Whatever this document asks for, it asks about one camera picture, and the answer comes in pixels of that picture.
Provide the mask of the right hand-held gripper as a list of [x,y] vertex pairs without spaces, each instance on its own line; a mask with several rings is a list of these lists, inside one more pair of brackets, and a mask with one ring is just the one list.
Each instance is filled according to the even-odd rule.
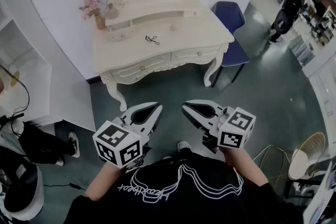
[[202,141],[209,150],[243,148],[256,122],[256,116],[242,108],[227,106],[223,109],[211,100],[185,101],[182,113],[196,128],[209,130]]

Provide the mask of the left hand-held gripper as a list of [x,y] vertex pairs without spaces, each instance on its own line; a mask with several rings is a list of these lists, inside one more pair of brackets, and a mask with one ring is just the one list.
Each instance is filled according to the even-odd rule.
[[92,137],[99,157],[117,168],[139,164],[150,150],[149,136],[155,131],[161,112],[158,102],[147,102],[106,121]]

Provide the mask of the white ornate dressing table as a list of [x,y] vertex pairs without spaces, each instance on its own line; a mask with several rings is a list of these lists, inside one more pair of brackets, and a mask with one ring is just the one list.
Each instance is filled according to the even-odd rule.
[[[201,10],[196,17],[184,17],[185,10]],[[171,31],[171,25],[176,25],[176,31]],[[110,42],[107,32],[130,26],[135,27],[135,35],[131,38]],[[145,37],[157,36],[160,43],[145,40]],[[221,45],[217,55],[207,61],[170,61],[160,71],[167,71],[179,66],[194,63],[209,64],[204,75],[204,85],[211,85],[212,74],[220,67],[224,53],[234,36],[222,24],[217,16],[200,2],[188,1],[172,3],[168,7],[145,7],[138,12],[128,10],[123,16],[107,22],[105,30],[96,32],[93,42],[94,71],[106,85],[109,94],[120,103],[120,110],[127,109],[124,96],[119,92],[118,85],[111,70],[127,67],[134,63],[150,59],[155,56],[172,52]]]

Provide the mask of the person's right forearm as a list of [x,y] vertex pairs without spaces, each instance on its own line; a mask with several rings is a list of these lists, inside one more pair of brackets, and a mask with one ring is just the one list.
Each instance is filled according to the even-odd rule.
[[221,147],[220,150],[224,154],[225,162],[235,168],[242,176],[258,186],[269,183],[265,174],[243,148]]

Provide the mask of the person's left forearm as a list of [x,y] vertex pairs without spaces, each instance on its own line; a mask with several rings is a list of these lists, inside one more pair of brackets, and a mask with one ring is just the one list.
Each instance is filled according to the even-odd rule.
[[84,196],[92,201],[99,200],[123,174],[125,174],[125,169],[117,168],[106,162],[86,189]]

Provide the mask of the white ornate table drawer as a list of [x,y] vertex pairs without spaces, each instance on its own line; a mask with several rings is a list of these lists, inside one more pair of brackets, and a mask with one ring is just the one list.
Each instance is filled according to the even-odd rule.
[[212,60],[217,55],[221,45],[191,48],[172,52],[171,61],[207,61]]
[[160,71],[171,61],[171,54],[163,54],[131,64],[127,67],[111,70],[117,83],[133,84],[152,72]]

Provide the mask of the person's grey shoe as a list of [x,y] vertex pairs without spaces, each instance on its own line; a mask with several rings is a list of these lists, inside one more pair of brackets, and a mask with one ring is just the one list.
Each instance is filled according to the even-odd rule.
[[177,151],[180,153],[182,150],[191,150],[191,146],[187,141],[179,141],[176,145]]

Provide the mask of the blue chair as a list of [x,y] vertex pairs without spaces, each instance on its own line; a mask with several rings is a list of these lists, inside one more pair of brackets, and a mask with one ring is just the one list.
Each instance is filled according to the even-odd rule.
[[[213,7],[213,12],[232,35],[245,24],[243,13],[235,2],[217,2]],[[223,55],[223,60],[212,83],[212,88],[217,83],[224,67],[239,66],[239,69],[231,80],[231,83],[233,83],[248,62],[249,57],[238,40],[234,37],[234,41],[229,43],[228,50]]]

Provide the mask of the white display cabinet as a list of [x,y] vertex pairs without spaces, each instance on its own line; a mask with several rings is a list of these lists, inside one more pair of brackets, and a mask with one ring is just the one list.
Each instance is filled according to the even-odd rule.
[[44,126],[62,120],[95,130],[87,81],[61,51],[30,0],[0,0],[0,106]]

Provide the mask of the person's black printed t-shirt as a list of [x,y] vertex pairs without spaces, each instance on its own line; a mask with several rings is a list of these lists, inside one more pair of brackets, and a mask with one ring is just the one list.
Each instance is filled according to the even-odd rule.
[[225,162],[195,153],[121,175],[94,201],[77,197],[64,224],[303,224],[271,184],[261,186]]

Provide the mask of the small pink flower vase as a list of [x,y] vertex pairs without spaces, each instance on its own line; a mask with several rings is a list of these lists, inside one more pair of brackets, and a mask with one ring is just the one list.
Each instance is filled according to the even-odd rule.
[[102,17],[101,15],[96,15],[95,16],[95,22],[97,25],[97,28],[99,30],[105,30],[106,26],[105,26],[105,18]]

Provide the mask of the pink glass bottle vase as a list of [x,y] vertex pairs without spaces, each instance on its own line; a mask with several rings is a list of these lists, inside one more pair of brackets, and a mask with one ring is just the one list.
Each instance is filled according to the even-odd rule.
[[119,16],[119,10],[116,9],[112,3],[106,5],[104,10],[106,19],[115,19]]

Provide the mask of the pink artificial flowers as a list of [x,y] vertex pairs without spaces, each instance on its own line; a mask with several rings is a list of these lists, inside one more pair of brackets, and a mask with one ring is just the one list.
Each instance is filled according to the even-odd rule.
[[92,16],[100,15],[100,0],[84,0],[83,5],[79,7],[82,12],[84,20],[91,18]]

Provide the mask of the black white round stool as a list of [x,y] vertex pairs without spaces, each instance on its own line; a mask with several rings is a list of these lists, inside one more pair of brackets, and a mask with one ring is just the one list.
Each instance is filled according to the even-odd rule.
[[3,168],[9,185],[5,190],[4,209],[19,221],[35,218],[44,205],[44,187],[41,170],[35,163],[19,157]]

